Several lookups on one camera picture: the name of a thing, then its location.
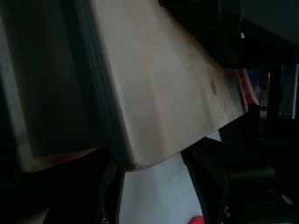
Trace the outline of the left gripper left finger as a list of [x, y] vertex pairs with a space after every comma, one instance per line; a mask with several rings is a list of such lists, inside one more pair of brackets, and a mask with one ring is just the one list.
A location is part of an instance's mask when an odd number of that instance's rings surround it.
[[126, 173], [111, 162], [103, 172], [98, 191], [98, 224], [119, 224]]

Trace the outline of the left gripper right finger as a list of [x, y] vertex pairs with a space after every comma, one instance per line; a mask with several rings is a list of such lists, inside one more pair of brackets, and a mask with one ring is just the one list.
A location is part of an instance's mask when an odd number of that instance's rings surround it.
[[207, 137], [182, 152], [206, 224], [226, 222], [233, 156], [233, 148]]

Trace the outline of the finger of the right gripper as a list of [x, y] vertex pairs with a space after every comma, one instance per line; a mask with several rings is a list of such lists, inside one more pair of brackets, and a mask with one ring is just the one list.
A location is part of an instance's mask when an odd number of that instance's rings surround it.
[[158, 0], [210, 56], [226, 68], [241, 63], [241, 0]]

